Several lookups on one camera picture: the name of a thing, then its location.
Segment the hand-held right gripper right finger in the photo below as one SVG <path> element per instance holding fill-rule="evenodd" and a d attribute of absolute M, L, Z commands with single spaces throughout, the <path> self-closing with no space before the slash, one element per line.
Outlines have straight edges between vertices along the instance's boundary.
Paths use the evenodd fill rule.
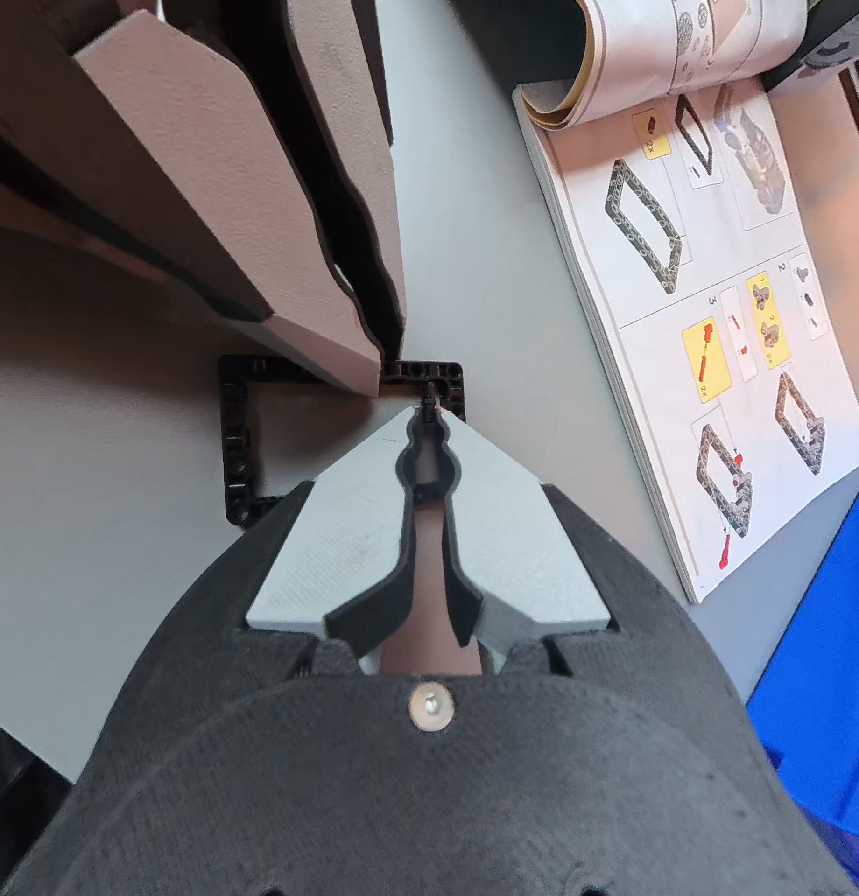
<path fill-rule="evenodd" d="M 458 640 L 484 674 L 516 644 L 605 630 L 612 621 L 541 481 L 446 409 L 437 410 L 446 484 L 442 556 Z"/>

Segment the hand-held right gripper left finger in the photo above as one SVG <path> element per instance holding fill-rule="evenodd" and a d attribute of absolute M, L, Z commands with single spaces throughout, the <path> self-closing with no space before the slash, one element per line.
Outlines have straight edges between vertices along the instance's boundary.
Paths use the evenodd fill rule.
<path fill-rule="evenodd" d="M 246 613 L 251 629 L 345 642 L 371 657 L 413 606 L 422 412 L 401 411 L 310 483 Z"/>

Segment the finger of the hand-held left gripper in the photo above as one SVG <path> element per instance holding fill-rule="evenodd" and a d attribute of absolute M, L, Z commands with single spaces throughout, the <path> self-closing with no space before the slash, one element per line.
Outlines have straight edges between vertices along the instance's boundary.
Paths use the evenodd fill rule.
<path fill-rule="evenodd" d="M 245 74 L 145 11 L 75 60 L 267 302 L 265 321 L 234 325 L 330 385 L 377 397 L 379 349 Z"/>
<path fill-rule="evenodd" d="M 406 301 L 391 114 L 375 2 L 264 2 L 277 109 L 337 272 L 383 360 L 400 358 Z"/>

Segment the black rectangular lego frame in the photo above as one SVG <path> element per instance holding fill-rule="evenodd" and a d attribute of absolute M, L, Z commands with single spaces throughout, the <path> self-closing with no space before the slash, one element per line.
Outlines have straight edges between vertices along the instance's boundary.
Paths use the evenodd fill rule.
<path fill-rule="evenodd" d="M 284 357 L 226 354 L 217 363 L 227 520 L 243 530 L 301 481 L 314 479 L 433 385 L 466 420 L 465 376 L 454 361 L 384 364 L 376 397 L 348 392 Z"/>

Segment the lego instruction booklet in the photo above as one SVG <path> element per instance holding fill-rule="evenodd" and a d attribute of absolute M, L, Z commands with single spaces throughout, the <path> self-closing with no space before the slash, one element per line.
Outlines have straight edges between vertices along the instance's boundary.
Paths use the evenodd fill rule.
<path fill-rule="evenodd" d="M 812 2 L 573 2 L 577 71 L 515 112 L 689 601 L 859 468 L 764 75 Z"/>

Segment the lego set box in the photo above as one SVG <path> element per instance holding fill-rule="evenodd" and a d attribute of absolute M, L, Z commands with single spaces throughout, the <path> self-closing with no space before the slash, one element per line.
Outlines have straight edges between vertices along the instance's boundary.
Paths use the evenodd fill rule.
<path fill-rule="evenodd" d="M 455 1 L 493 81 L 507 94 L 518 84 L 570 81 L 584 54 L 584 14 L 573 1 Z M 807 28 L 789 60 L 763 75 L 767 89 L 802 67 L 826 69 L 859 58 L 859 1 L 808 2 Z"/>

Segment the blue plastic crate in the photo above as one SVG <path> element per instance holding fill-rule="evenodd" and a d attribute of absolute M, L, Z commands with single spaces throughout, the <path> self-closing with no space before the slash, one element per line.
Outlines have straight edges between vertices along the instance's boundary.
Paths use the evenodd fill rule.
<path fill-rule="evenodd" d="M 785 790 L 859 885 L 859 493 L 747 707 Z"/>

